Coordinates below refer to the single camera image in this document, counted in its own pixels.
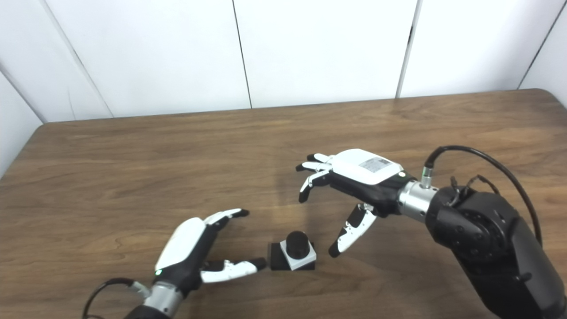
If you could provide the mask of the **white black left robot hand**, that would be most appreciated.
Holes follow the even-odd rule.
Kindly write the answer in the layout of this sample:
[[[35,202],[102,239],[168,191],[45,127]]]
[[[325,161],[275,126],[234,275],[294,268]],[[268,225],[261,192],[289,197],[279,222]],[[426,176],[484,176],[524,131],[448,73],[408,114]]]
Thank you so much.
[[[203,283],[229,281],[263,270],[267,266],[265,258],[206,261],[218,233],[229,220],[248,215],[249,210],[235,208],[181,223],[158,258],[154,282],[171,284],[186,298]]]

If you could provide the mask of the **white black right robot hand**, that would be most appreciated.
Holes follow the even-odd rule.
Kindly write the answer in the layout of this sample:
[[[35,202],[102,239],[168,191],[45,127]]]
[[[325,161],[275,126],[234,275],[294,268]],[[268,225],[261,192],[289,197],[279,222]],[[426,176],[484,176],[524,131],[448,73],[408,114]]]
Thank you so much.
[[[358,148],[330,156],[309,154],[295,169],[312,172],[300,188],[299,202],[306,202],[313,188],[326,185],[360,200],[328,250],[332,258],[350,248],[377,218],[401,215],[399,194],[416,180],[399,163]]]

